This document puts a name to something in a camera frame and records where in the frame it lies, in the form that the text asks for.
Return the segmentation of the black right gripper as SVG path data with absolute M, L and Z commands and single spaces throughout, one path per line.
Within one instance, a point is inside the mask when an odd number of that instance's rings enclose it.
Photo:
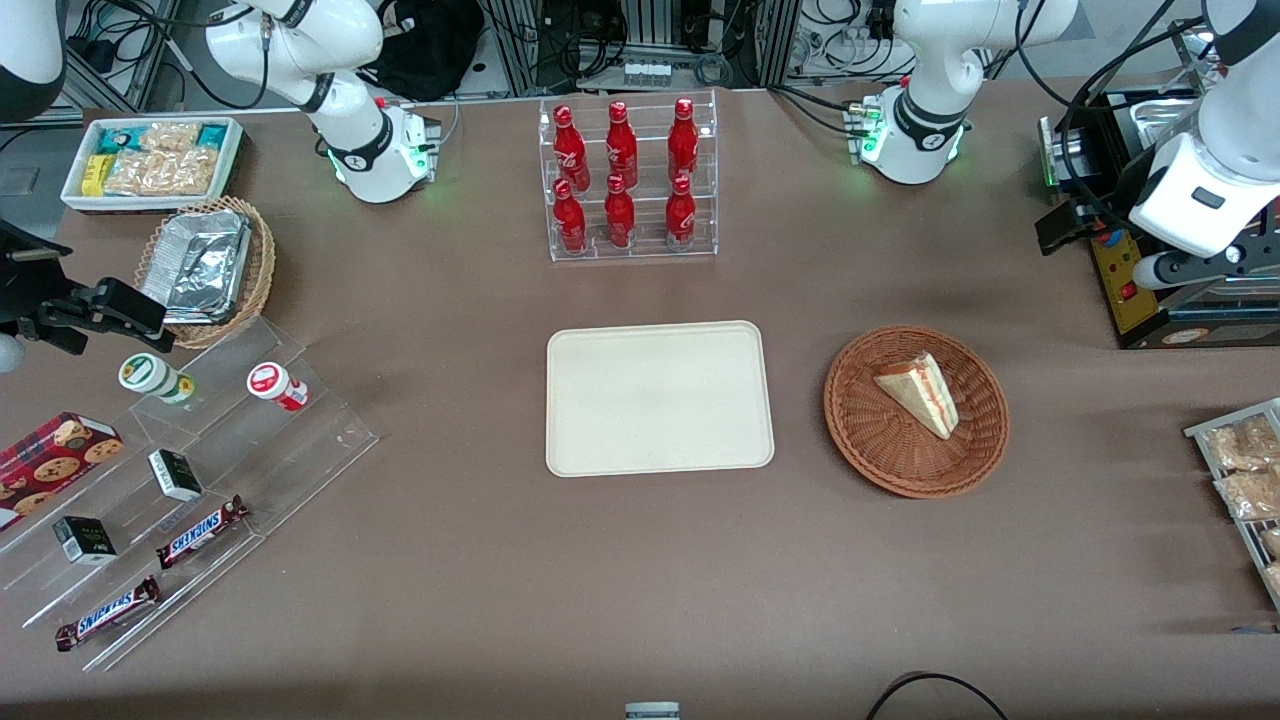
M 69 279 L 61 269 L 68 247 L 1 222 L 1 333 L 4 340 L 45 342 L 79 356 L 87 336 L 81 323 L 99 313 L 119 322 L 96 322 L 96 332 L 122 334 L 155 352 L 170 352 L 177 337 L 164 327 L 166 309 L 118 278 L 96 287 Z

